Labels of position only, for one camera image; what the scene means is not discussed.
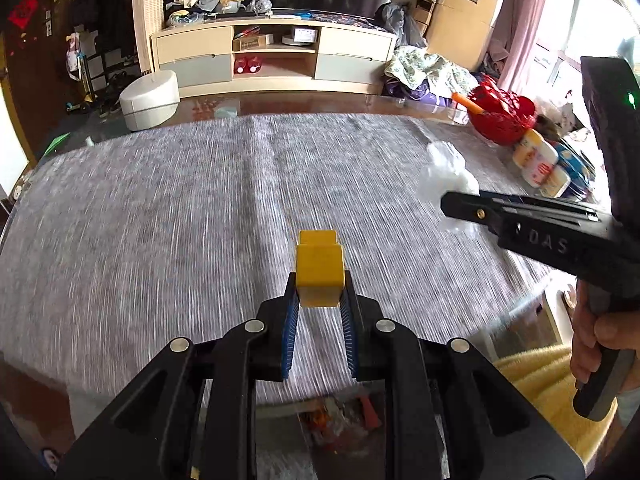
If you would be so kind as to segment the person's right hand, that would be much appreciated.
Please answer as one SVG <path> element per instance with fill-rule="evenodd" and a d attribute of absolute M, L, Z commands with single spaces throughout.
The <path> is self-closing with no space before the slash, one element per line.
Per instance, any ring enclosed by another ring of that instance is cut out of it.
<path fill-rule="evenodd" d="M 573 313 L 573 340 L 570 370 L 578 382 L 586 384 L 601 366 L 602 349 L 634 350 L 636 362 L 620 390 L 639 387 L 639 312 L 605 313 L 590 311 L 588 284 L 577 282 L 577 306 Z"/>

